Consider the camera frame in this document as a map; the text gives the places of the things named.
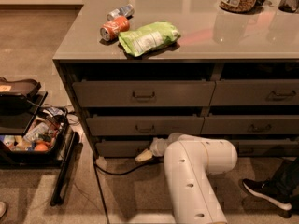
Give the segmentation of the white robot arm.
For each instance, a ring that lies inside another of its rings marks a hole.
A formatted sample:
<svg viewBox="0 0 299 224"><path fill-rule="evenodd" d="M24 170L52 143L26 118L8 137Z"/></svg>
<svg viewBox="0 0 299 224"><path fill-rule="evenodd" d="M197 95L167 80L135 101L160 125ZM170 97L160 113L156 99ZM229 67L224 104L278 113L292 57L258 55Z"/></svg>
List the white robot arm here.
<svg viewBox="0 0 299 224"><path fill-rule="evenodd" d="M210 175L233 170L235 146L224 139L209 139L182 133L155 138L135 160L164 160L164 173L177 224L227 224L210 185Z"/></svg>

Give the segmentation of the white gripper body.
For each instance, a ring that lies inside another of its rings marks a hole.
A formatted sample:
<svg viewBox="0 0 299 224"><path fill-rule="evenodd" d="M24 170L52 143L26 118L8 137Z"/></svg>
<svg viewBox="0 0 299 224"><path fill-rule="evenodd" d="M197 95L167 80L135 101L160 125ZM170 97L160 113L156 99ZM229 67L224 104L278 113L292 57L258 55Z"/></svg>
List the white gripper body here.
<svg viewBox="0 0 299 224"><path fill-rule="evenodd" d="M149 146L149 150L155 157L162 157L168 147L166 139L154 138Z"/></svg>

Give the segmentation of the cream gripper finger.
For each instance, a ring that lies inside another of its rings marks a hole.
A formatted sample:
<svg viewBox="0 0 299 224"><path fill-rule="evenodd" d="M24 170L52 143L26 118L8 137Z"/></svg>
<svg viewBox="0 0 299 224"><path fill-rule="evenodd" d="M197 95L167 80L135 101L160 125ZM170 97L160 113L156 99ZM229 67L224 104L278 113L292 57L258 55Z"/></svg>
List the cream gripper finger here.
<svg viewBox="0 0 299 224"><path fill-rule="evenodd" d="M140 153L136 158L136 162L144 162L149 161L153 157L152 152L149 149L145 149L142 153Z"/></svg>

